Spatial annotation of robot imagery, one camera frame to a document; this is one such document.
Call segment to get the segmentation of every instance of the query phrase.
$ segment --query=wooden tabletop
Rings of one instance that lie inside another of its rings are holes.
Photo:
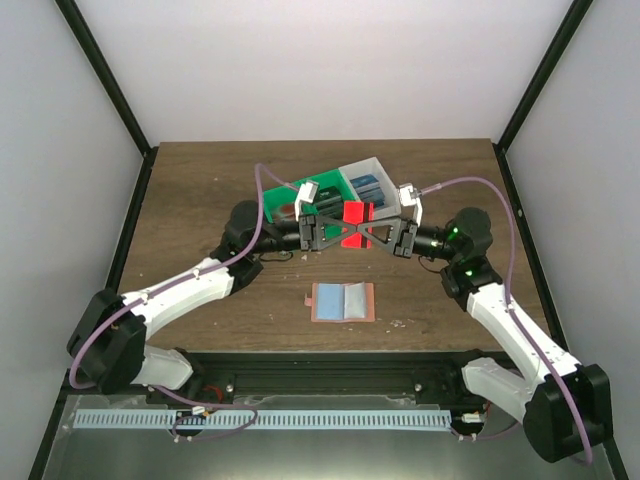
[[[358,160],[378,157],[397,185],[419,188],[478,175],[503,191],[489,140],[164,143],[160,146],[120,287],[154,285],[198,263],[213,250],[232,207],[255,198],[253,165],[266,163],[297,180]],[[271,188],[270,179],[264,180]],[[423,197],[424,224],[444,225],[466,206],[489,212],[494,244],[489,259],[506,272],[509,230],[495,194],[485,186],[452,186]],[[513,291],[547,330],[518,236]],[[334,247],[296,253],[286,263],[265,263],[244,290],[204,305],[150,340],[190,351],[417,351],[497,349],[493,338],[449,299],[439,275],[413,258],[383,251]],[[373,323],[312,323],[305,294],[313,282],[375,284]]]

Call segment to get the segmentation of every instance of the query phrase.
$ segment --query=gray wall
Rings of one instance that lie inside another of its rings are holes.
[[[149,141],[497,139],[570,0],[78,0]]]
[[[0,476],[26,478],[140,155],[53,1],[0,3]]]
[[[640,478],[640,3],[594,2],[509,161],[572,350]]]

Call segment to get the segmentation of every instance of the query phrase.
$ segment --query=gray floor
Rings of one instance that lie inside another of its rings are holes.
[[[63,425],[69,425],[74,408],[68,407]],[[509,422],[502,412],[491,415],[488,431]],[[597,462],[588,469],[568,459],[551,465],[537,457],[522,430],[475,444],[459,443],[448,433],[364,431],[247,431],[211,442],[175,444],[168,432],[159,430],[61,428],[45,478],[613,478],[603,451],[595,453]]]

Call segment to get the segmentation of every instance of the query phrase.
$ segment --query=red block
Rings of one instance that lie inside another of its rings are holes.
[[[355,202],[347,200],[344,202],[344,213],[342,220],[353,225],[359,225],[373,220],[373,203]],[[371,248],[371,240],[367,240],[361,233],[354,233],[340,242],[345,248]]]

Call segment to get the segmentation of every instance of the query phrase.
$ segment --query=black cable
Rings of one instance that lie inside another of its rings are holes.
[[[429,257],[425,257],[424,255],[420,255],[418,257],[418,263],[420,264],[420,266],[422,268],[424,268],[427,272],[440,274],[440,270],[433,270],[433,269],[427,267],[424,263],[422,263],[422,259],[423,258],[425,258],[425,259],[427,259],[427,260],[429,260],[430,262],[433,263],[433,258],[429,258]]]
[[[293,258],[293,252],[285,252],[287,254],[286,257],[282,256],[282,252],[278,254],[278,256],[280,258],[263,258],[264,253],[261,253],[258,255],[258,260],[260,260],[261,262],[288,262],[289,260],[291,260]]]

